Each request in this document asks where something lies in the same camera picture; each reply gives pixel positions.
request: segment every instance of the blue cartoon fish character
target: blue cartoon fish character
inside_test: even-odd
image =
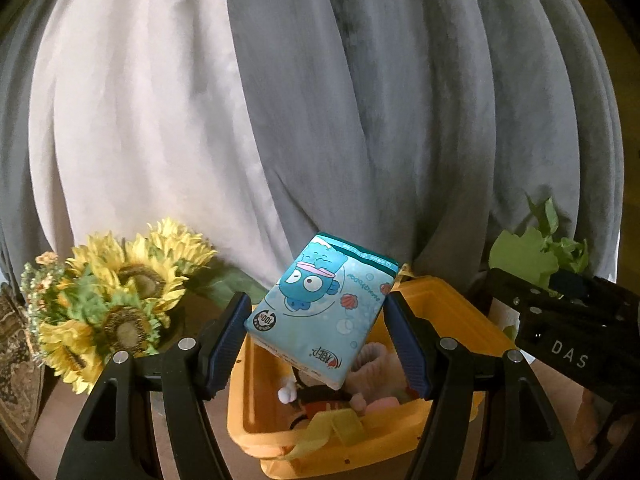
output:
[[[310,242],[278,282],[289,310],[309,310],[325,294],[333,296],[340,289],[335,274],[347,256],[332,247]]]

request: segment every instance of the orange basket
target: orange basket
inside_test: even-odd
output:
[[[451,286],[432,277],[401,283],[398,290],[416,316],[431,321],[441,337],[460,341],[471,352],[501,356],[513,342]],[[383,316],[367,341],[393,350]],[[248,455],[261,459],[265,475],[274,479],[327,475],[382,462],[417,447],[431,401],[412,400],[402,406],[363,416],[366,440],[344,446],[334,435],[316,452],[286,461],[286,455],[305,430],[289,430],[290,406],[281,404],[277,391],[291,368],[247,337],[231,373],[226,426],[231,439]],[[471,419],[478,414],[484,394],[474,394]]]

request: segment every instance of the metal screw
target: metal screw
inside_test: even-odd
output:
[[[519,363],[524,359],[524,355],[522,355],[519,350],[509,350],[507,352],[507,357],[509,358],[509,361],[514,363]]]
[[[443,337],[440,340],[440,346],[445,350],[455,350],[458,347],[458,342],[452,337]]]
[[[185,337],[178,341],[178,348],[180,350],[191,350],[196,346],[196,340],[193,337]]]
[[[124,350],[120,350],[113,355],[113,362],[117,365],[122,364],[127,359],[129,359],[129,353],[125,352]]]

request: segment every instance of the patterned rug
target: patterned rug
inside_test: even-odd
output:
[[[11,288],[0,286],[0,424],[26,456],[38,419],[44,369],[32,361],[25,320]]]

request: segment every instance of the tissue pack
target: tissue pack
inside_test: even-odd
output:
[[[365,343],[398,263],[317,234],[245,322],[254,342],[337,390]]]

